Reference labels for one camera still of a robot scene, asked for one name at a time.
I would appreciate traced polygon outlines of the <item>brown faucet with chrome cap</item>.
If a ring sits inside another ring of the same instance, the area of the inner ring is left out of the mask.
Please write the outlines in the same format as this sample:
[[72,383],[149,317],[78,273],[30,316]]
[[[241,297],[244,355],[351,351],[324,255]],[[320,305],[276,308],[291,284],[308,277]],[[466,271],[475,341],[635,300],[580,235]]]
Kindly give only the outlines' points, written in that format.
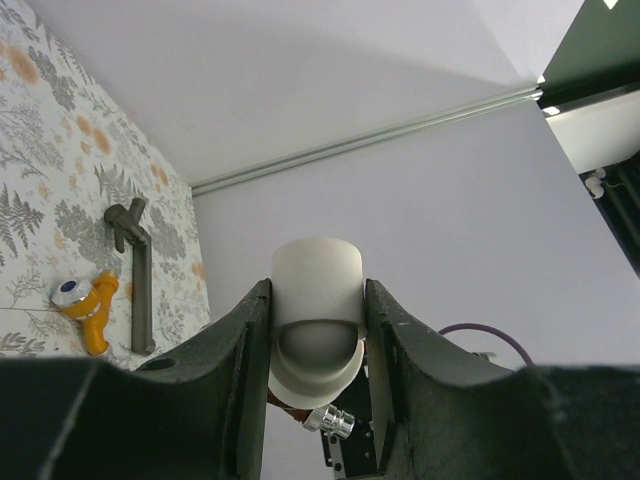
[[305,410],[292,407],[279,400],[271,390],[267,391],[267,403],[280,408],[294,420],[301,423],[310,432],[323,431],[329,435],[347,439],[356,424],[355,417],[350,413],[338,409],[332,404]]

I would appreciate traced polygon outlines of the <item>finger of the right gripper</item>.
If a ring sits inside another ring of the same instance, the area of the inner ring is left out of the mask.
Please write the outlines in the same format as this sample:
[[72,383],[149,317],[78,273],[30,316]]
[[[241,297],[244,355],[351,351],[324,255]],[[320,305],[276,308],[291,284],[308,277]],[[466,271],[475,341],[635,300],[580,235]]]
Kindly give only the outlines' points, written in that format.
[[355,418],[347,439],[321,434],[325,466],[334,478],[369,478],[378,473],[369,381],[355,379],[333,404]]

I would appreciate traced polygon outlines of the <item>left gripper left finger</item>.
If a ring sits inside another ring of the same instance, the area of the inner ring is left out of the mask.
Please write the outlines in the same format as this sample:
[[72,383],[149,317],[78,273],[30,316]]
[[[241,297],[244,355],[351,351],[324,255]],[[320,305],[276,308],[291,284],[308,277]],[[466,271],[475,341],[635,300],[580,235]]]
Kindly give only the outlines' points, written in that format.
[[1,362],[5,479],[256,479],[271,283],[134,371],[103,359]]

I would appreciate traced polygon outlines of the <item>white pipe elbow fitting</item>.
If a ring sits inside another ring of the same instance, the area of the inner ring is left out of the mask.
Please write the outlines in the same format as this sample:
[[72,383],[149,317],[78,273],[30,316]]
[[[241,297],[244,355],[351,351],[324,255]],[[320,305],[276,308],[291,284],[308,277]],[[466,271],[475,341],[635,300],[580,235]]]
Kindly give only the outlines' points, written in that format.
[[298,409],[333,402],[364,357],[360,251],[336,238],[293,240],[272,256],[271,287],[269,389]]

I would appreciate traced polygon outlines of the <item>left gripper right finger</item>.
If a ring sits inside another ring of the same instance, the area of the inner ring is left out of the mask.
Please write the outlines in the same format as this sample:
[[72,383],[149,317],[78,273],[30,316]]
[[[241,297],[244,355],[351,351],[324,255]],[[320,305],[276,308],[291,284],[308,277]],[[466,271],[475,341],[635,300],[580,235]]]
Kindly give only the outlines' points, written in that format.
[[366,283],[366,351],[386,479],[635,479],[635,366],[523,367],[465,351]]

